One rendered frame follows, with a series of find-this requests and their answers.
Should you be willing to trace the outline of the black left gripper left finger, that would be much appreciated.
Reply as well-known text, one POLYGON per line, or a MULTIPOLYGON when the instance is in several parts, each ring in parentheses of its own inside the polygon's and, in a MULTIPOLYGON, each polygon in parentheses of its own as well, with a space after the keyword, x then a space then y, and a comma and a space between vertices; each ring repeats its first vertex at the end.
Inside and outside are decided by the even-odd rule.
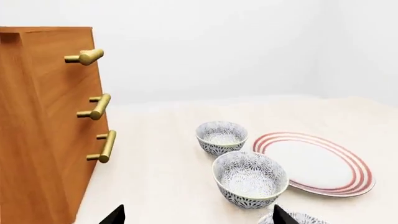
POLYGON ((124 205, 120 205, 98 224, 124 224, 125 219, 124 205))

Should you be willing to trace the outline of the white plate with red rings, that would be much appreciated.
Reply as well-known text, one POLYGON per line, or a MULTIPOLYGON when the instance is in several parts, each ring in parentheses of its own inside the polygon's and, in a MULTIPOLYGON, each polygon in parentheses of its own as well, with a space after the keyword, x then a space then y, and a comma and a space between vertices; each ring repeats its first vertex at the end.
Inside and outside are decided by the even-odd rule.
POLYGON ((290 186, 313 194, 355 197, 376 184, 362 158, 324 138, 274 132, 257 138, 252 150, 277 161, 287 172, 290 186))

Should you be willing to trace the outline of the floral patterned black white bowl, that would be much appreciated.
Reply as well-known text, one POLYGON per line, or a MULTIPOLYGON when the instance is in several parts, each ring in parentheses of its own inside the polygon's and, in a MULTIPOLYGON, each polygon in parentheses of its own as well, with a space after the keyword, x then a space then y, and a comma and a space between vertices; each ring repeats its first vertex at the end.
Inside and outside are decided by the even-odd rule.
MULTIPOLYGON (((319 218, 315 218, 306 213, 301 212, 287 212, 292 218, 296 220, 299 224, 330 224, 319 218)), ((263 216, 256 224, 274 224, 272 219, 272 212, 263 216)))
POLYGON ((195 130, 200 147, 212 156, 239 151, 248 139, 243 126, 229 121, 211 121, 199 125, 195 130))
POLYGON ((268 207, 289 186, 284 168, 257 152, 222 154, 214 160, 212 172, 223 197, 244 209, 268 207))

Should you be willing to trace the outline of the wooden drawer cabinet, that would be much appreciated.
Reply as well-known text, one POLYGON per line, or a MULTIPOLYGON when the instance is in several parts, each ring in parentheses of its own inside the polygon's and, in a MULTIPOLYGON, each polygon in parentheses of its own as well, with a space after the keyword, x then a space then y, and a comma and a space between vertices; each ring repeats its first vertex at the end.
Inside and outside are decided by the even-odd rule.
POLYGON ((95 48, 90 27, 0 27, 0 224, 72 224, 102 151, 97 63, 66 63, 95 48))

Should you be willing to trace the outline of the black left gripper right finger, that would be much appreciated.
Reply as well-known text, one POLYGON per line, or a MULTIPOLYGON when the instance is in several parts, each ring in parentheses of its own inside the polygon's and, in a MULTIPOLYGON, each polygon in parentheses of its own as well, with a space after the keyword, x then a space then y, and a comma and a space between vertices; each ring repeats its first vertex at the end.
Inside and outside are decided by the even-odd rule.
POLYGON ((300 224, 278 205, 274 205, 272 220, 274 224, 300 224))

